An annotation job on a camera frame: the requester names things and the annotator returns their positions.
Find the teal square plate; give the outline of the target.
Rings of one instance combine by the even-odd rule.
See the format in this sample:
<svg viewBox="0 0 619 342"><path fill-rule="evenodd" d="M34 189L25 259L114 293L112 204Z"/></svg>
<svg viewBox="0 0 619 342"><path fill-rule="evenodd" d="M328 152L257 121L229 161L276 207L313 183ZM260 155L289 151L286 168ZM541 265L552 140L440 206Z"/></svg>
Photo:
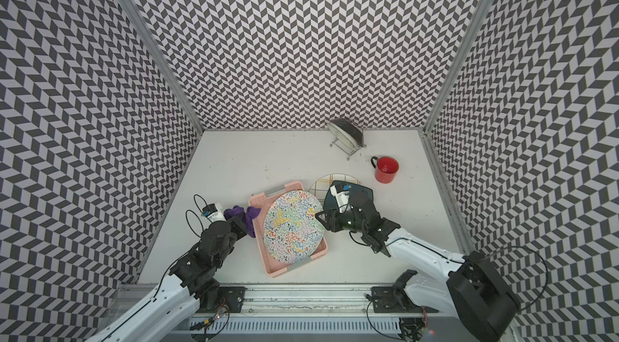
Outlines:
<svg viewBox="0 0 619 342"><path fill-rule="evenodd" d="M350 182L343 182L343 181L335 181L331 184L331 186L335 185L335 184L348 184L351 186L351 190L350 190L350 199L349 199L349 207L347 209L346 212L351 211L351 209L354 206L360 206L364 201L368 200L368 201L373 201L374 200L374 195L373 195L373 190L362 186L362 185L356 185L356 184L352 184ZM324 211L330 211L330 210L337 210L338 211L338 205L337 202L335 201L335 198L331 195L330 190L327 194L327 198L325 203L323 204L323 210Z"/></svg>

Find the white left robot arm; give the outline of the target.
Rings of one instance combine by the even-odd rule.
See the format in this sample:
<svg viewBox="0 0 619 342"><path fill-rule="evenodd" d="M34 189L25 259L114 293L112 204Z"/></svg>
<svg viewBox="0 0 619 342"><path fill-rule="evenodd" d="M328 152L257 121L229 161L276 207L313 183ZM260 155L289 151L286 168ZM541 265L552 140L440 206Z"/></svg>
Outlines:
<svg viewBox="0 0 619 342"><path fill-rule="evenodd" d="M199 309L217 308L219 282L214 276L247 234L243 215L212 222L150 293L89 340L160 341Z"/></svg>

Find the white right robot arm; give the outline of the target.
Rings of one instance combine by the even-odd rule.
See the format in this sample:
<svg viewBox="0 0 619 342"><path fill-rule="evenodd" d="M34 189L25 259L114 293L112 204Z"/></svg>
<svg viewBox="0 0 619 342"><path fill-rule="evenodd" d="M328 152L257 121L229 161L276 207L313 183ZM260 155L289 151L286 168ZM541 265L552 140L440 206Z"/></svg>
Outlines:
<svg viewBox="0 0 619 342"><path fill-rule="evenodd" d="M404 293L414 306L458 318L479 341L501 339L521 302L487 256L451 252L420 239L382 217L363 193L338 195L336 201L336 208L316 219L329 232L359 233L374 253L413 266Z"/></svg>

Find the white plate coloured stripes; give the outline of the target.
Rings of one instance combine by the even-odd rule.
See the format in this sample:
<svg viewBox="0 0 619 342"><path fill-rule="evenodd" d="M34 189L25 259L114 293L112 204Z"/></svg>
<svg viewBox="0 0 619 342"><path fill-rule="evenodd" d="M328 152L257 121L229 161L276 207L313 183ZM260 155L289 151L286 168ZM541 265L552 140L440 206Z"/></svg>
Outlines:
<svg viewBox="0 0 619 342"><path fill-rule="evenodd" d="M328 174L318 179L308 190L308 192L316 197L320 203L324 204L327 198L327 194L330 190L330 186L335 181L350 182L352 184L360 185L361 182L348 174Z"/></svg>

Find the purple microfibre cloth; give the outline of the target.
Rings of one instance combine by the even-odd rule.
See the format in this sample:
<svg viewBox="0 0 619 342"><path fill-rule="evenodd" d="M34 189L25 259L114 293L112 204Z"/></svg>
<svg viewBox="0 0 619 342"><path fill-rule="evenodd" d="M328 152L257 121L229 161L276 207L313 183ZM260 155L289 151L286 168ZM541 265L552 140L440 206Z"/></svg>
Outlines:
<svg viewBox="0 0 619 342"><path fill-rule="evenodd" d="M240 217L241 221L245 225L247 229L247 234L251 238L256 237L256 230L253 224L253 221L260 215L261 209L249 206L248 208L244 208L238 205L235 205L233 208L226 209L224 211L224 217L226 219L231 219L233 217Z"/></svg>

